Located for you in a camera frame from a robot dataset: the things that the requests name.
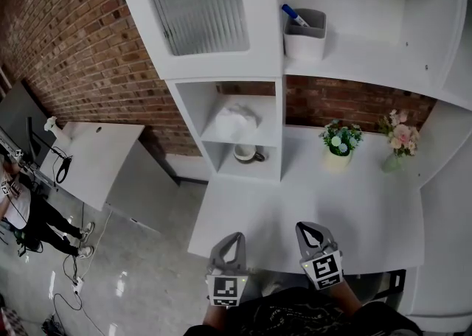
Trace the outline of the black floor device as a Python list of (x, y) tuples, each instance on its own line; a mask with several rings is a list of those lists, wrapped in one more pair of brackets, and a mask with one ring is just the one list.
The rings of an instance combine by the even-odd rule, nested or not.
[(41, 330), (46, 336), (67, 336), (63, 327), (55, 320), (55, 316), (49, 316), (41, 325)]

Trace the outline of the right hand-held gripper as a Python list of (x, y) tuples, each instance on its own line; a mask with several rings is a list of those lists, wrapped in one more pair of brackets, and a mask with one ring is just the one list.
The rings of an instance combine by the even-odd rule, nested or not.
[(298, 222), (295, 229), (302, 256), (321, 254), (300, 262), (315, 289), (324, 290), (342, 283), (342, 255), (330, 230), (312, 222)]

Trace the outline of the white cloth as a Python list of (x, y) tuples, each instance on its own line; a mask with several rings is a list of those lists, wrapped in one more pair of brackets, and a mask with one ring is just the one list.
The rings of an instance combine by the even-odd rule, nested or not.
[(261, 122), (260, 116), (247, 105), (224, 106), (215, 117), (215, 127), (221, 139), (240, 140), (255, 132)]

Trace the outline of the white table top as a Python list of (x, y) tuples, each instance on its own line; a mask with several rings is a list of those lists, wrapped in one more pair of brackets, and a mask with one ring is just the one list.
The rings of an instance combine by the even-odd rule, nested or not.
[(405, 172), (386, 174), (386, 139), (365, 133), (342, 171), (323, 162), (317, 128), (284, 131), (280, 182), (216, 175), (211, 178), (188, 251), (208, 257), (224, 237), (246, 238), (249, 267), (299, 273), (295, 226), (311, 221), (328, 228), (343, 253), (346, 274), (417, 267), (425, 241), (420, 193)]

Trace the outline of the white desk hutch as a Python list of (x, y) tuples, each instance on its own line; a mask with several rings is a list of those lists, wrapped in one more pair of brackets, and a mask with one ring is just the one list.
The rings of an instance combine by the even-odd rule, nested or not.
[[(321, 61), (285, 55), (282, 10), (322, 11), (327, 39)], [(233, 156), (237, 143), (202, 141), (183, 106), (178, 110), (200, 150), (197, 158), (177, 156), (170, 164), (180, 176), (209, 179), (213, 175), (277, 182), (282, 176), (282, 131), (285, 90), (290, 76), (349, 80), (410, 91), (438, 100), (423, 132), (420, 153), (408, 166), (419, 186), (427, 184), (455, 155), (464, 138), (458, 133), (436, 137), (472, 111), (472, 6), (470, 0), (280, 0), (282, 73), (269, 78), (198, 78), (165, 80), (173, 99), (176, 83), (218, 82), (225, 94), (275, 96), (279, 144), (256, 145), (264, 162), (242, 164)]]

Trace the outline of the blue flowers in cream pot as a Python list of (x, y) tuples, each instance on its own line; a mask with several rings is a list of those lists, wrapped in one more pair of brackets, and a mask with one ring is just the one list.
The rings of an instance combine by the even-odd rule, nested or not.
[(324, 144), (323, 162), (330, 172), (340, 172), (347, 168), (354, 150), (363, 141), (363, 132), (359, 125), (343, 125), (334, 119), (324, 126), (319, 134)]

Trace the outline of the grey and white mug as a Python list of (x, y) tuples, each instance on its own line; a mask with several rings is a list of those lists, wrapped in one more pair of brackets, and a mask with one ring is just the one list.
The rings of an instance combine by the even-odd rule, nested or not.
[(236, 144), (233, 148), (233, 156), (242, 164), (266, 160), (266, 157), (258, 151), (257, 146), (252, 144)]

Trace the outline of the grey metal cabinet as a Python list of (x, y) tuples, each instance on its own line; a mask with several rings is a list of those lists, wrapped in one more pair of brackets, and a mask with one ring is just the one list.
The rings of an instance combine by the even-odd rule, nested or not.
[(22, 82), (18, 82), (0, 101), (0, 139), (10, 153), (14, 154), (16, 150), (22, 150), (25, 158), (33, 158), (34, 165), (40, 167), (49, 149), (35, 136), (34, 153), (30, 152), (27, 117), (32, 119), (33, 133), (50, 145), (55, 139), (51, 133), (44, 130), (47, 116), (43, 108), (32, 92)]

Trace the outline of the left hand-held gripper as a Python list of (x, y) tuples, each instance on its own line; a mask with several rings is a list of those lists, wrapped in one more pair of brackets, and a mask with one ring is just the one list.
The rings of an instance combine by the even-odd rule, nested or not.
[[(229, 261), (225, 256), (236, 244), (235, 257)], [(215, 307), (237, 307), (243, 296), (247, 275), (226, 274), (224, 271), (244, 271), (246, 269), (246, 238), (243, 233), (237, 232), (224, 237), (211, 250), (209, 270), (206, 275), (209, 303)]]

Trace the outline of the white flower vase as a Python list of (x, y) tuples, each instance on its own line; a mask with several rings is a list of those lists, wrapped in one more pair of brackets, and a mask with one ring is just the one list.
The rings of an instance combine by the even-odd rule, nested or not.
[(57, 126), (56, 120), (57, 118), (55, 116), (49, 117), (44, 125), (44, 130), (46, 132), (53, 133), (58, 142), (62, 145), (70, 145), (72, 142), (71, 138), (67, 136), (64, 131)]

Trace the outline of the person's left forearm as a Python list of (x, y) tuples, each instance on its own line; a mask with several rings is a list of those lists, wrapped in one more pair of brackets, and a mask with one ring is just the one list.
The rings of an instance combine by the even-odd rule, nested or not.
[(226, 327), (227, 308), (209, 305), (202, 324), (223, 331)]

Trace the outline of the ribbed glass cabinet door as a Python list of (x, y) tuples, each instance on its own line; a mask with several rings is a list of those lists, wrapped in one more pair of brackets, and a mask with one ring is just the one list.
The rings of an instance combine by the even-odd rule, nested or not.
[(164, 80), (282, 73), (280, 0), (125, 0)]

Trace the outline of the white shelf compartment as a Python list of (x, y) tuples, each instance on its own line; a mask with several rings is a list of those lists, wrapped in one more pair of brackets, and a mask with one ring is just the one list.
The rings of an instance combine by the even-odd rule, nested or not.
[[(225, 94), (218, 82), (176, 83), (177, 103), (183, 106), (190, 124), (202, 141), (254, 144), (276, 147), (279, 142), (277, 98), (275, 96)], [(261, 122), (255, 132), (240, 140), (221, 139), (215, 127), (215, 117), (224, 106), (247, 105)]]

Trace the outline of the blue marker pen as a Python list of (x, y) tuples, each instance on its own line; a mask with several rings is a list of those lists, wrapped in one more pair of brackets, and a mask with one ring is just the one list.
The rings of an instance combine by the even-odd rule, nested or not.
[(282, 10), (294, 21), (297, 25), (301, 27), (310, 27), (310, 25), (290, 6), (287, 4), (282, 5)]

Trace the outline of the white pen holder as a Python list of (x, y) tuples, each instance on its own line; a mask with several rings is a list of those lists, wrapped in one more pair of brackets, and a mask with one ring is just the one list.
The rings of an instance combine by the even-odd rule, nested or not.
[(284, 28), (285, 55), (296, 60), (321, 61), (327, 39), (327, 16), (322, 11), (299, 8), (294, 10), (308, 23), (299, 25), (288, 16)]

